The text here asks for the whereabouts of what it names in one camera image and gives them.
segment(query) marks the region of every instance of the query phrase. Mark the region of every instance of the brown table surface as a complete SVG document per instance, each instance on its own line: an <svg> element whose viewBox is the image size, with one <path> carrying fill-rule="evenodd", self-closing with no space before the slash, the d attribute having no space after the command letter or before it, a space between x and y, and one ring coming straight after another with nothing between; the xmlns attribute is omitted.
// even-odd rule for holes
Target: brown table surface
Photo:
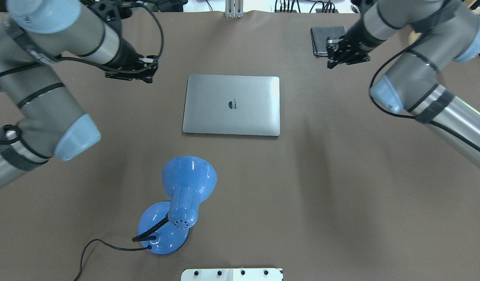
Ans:
<svg viewBox="0 0 480 281"><path fill-rule="evenodd" d="M168 199L163 165L196 155L218 182L186 244L167 256L96 245L81 280L281 267L288 281L480 281L480 170L368 98L373 73L406 46L407 30L363 64L328 70L312 55L310 27L350 27L358 17L158 14L165 51L153 84L55 66L103 138L0 191L0 280L72 280L93 238L139 247L131 238L141 214ZM124 21L124 37L140 53L158 52L158 29L142 11ZM279 76L279 138L182 133L192 73ZM480 111L479 59L450 64L438 80ZM0 94L0 126L21 118Z"/></svg>

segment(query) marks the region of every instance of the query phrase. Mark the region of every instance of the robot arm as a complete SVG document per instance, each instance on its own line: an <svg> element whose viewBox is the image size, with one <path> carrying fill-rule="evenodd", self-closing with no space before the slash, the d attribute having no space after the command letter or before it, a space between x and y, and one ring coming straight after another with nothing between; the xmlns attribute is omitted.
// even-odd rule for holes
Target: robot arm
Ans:
<svg viewBox="0 0 480 281"><path fill-rule="evenodd" d="M397 114L414 118L480 167L480 113L439 85L449 62L480 53L480 16L457 0L379 0L343 37L329 40L328 67L368 60L368 53L411 25L422 37L370 88L370 96Z"/></svg>
<svg viewBox="0 0 480 281"><path fill-rule="evenodd" d="M97 3L106 5L104 11L108 5L128 5L122 0ZM49 66L62 60L61 53L102 65L111 70L107 77L149 83L160 55L144 58L120 31L77 0L8 0L8 11L0 25L0 91L24 119L0 128L0 189L53 156L70 160L101 138Z"/></svg>

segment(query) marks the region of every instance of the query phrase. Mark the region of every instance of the black strap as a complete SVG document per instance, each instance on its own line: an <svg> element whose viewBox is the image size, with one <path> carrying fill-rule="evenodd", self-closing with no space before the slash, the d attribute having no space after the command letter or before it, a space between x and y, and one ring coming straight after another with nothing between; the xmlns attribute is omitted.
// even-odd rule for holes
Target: black strap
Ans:
<svg viewBox="0 0 480 281"><path fill-rule="evenodd" d="M445 0L443 5L439 10L431 14L427 18L423 18L419 21L415 21L411 24L413 30L417 33L424 33L425 31L431 30L436 25L445 23L450 19L455 17L455 11L459 7L459 1L455 0Z"/></svg>
<svg viewBox="0 0 480 281"><path fill-rule="evenodd" d="M433 101L426 109L424 109L415 120L422 124L430 123L451 101L453 101L454 98L455 95L446 89L445 92L436 101Z"/></svg>
<svg viewBox="0 0 480 281"><path fill-rule="evenodd" d="M29 96L27 96L26 98L22 99L19 103L17 103L17 107L18 108L22 108L23 105L26 105L27 103L29 103L30 101L33 101L33 99L35 98L38 98L39 96L42 96L43 94L47 93L48 91L52 91L54 89L57 89L57 88L60 88L60 87L64 87L65 84L63 83L56 83L56 84L53 84L53 85L49 85L47 87L44 87L36 92L34 92L33 94L30 94Z"/></svg>
<svg viewBox="0 0 480 281"><path fill-rule="evenodd" d="M36 62L44 66L50 66L59 62L56 57L53 57L48 52L39 47L32 38L26 33L23 28L13 21L10 16L4 18L3 27L6 30L6 33L22 48L26 51L31 57L35 59Z"/></svg>
<svg viewBox="0 0 480 281"><path fill-rule="evenodd" d="M0 139L6 139L6 130L4 129L4 127L0 129ZM42 163L28 160L27 158L20 155L20 153L15 151L13 146L11 146L10 144L0 144L0 154L1 157L4 158L4 160L10 163L10 165L22 171L32 171L40 167L41 165L47 163L47 160Z"/></svg>
<svg viewBox="0 0 480 281"><path fill-rule="evenodd" d="M411 113L416 107L420 105L425 99L432 94L433 91L435 91L439 87L439 84L435 83L434 86L430 88L430 90L427 91L426 94L422 96L420 100L418 100L414 105L412 105L410 108L408 108L408 112Z"/></svg>

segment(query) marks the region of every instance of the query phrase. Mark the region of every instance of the gray cloth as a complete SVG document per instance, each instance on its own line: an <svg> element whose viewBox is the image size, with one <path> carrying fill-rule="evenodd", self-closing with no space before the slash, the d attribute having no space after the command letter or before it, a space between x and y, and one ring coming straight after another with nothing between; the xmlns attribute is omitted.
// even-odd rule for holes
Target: gray cloth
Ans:
<svg viewBox="0 0 480 281"><path fill-rule="evenodd" d="M337 39L345 34L345 26L336 27L312 27L311 39L313 41L313 53L319 57L327 56L327 38Z"/></svg>

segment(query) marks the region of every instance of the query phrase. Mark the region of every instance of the lamp base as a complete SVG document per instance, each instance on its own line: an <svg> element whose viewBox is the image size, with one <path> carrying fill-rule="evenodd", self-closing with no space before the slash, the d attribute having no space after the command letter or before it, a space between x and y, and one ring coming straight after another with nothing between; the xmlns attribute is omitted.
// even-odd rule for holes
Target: lamp base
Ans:
<svg viewBox="0 0 480 281"><path fill-rule="evenodd" d="M138 235L147 231L157 222L160 222L169 212L170 202L162 201L150 206L141 216L138 224ZM156 239L151 241L142 241L141 245L147 247L151 245L148 251L153 254L170 254L179 249L188 238L189 229L178 229L167 223L151 235Z"/></svg>

